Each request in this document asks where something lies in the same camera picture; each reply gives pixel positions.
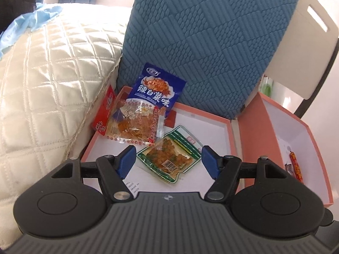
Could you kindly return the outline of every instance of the white quilted pillow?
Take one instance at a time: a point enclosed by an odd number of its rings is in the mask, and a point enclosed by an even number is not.
[[[16,198],[67,156],[109,76],[117,76],[130,9],[63,6],[0,61],[3,249],[21,235],[12,213]]]

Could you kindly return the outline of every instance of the round black pad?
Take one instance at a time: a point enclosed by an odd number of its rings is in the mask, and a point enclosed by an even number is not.
[[[262,197],[261,206],[273,215],[289,215],[299,209],[300,202],[286,193],[270,193]]]
[[[69,193],[50,193],[38,201],[38,208],[46,214],[61,215],[73,210],[77,202],[77,198]]]
[[[261,169],[255,184],[234,196],[234,218],[265,237],[291,238],[314,232],[324,214],[321,199],[292,176],[276,171],[280,178],[267,178]]]
[[[322,218],[320,226],[328,226],[333,222],[333,214],[330,210],[325,208],[325,214]]]
[[[89,230],[104,216],[103,195],[81,182],[80,169],[75,177],[59,178],[56,173],[63,170],[48,174],[16,200],[13,214],[23,233],[48,238],[73,236]]]

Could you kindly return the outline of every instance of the green item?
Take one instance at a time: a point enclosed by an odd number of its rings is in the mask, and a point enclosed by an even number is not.
[[[273,79],[265,76],[262,80],[262,84],[260,87],[260,92],[264,95],[271,97],[273,87]]]
[[[201,159],[203,145],[183,126],[165,134],[154,146],[141,150],[137,157],[159,177],[176,183]]]

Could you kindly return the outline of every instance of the wrapped snack stick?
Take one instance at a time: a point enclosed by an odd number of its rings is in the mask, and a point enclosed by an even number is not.
[[[300,181],[303,182],[302,180],[302,175],[301,175],[301,171],[300,171],[300,167],[299,164],[297,162],[297,158],[294,152],[290,152],[289,153],[289,158],[291,159],[291,162],[293,164],[293,168],[294,168],[294,172],[295,172],[295,176],[296,178]]]

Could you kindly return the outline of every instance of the clear plastic snack bag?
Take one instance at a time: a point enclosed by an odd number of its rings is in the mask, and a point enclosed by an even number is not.
[[[167,133],[154,146],[143,149],[137,157],[165,181],[176,183],[201,159],[203,145],[183,126]]]
[[[145,64],[126,101],[117,102],[106,135],[119,142],[153,145],[163,136],[165,114],[186,82],[163,69]]]

